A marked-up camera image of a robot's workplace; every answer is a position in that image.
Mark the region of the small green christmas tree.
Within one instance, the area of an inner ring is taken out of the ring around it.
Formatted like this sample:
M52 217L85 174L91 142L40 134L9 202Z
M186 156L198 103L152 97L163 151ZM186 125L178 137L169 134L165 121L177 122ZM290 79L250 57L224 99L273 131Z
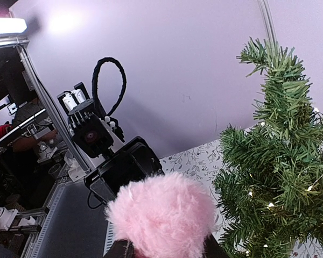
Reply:
M323 248L323 112L293 49L250 39L238 56L264 77L257 123L220 134L222 168L214 186L229 224L229 257L289 257L297 243Z

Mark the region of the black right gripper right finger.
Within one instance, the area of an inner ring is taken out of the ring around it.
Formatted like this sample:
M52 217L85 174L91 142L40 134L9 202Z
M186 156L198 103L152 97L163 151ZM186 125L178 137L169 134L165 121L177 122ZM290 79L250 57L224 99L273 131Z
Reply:
M229 258L212 234L205 238L203 246L202 258Z

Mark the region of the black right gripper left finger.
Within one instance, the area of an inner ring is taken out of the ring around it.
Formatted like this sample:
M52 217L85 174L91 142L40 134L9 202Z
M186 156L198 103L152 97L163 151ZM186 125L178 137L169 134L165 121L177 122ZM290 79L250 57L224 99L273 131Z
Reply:
M103 258L134 258L135 249L132 242L118 240L113 243Z

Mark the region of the pink pompom ornament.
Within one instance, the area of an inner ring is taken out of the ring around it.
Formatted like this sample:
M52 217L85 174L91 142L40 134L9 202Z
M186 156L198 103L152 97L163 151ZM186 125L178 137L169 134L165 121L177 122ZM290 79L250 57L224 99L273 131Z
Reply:
M115 240L139 257L202 257L215 226L215 204L201 183L181 173L130 182L108 203Z

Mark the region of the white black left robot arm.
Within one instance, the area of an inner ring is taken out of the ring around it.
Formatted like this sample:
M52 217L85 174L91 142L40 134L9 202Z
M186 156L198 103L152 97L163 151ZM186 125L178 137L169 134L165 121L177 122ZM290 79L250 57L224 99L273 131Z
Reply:
M117 102L105 111L98 95L101 67L114 64L122 77L122 88ZM112 57L100 59L92 75L92 92L89 94L80 82L73 91L58 96L67 119L73 142L89 158L104 158L93 172L84 179L85 186L100 202L115 199L120 187L149 176L162 175L162 165L154 151L142 137L125 142L124 133L113 118L127 88L127 77L121 63Z

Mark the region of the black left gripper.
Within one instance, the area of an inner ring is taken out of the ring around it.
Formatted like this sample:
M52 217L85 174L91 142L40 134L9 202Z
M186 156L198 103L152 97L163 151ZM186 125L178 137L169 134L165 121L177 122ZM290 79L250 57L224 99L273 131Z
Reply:
M114 200L120 187L162 174L162 165L141 137L135 137L112 158L86 176L84 183L101 202Z

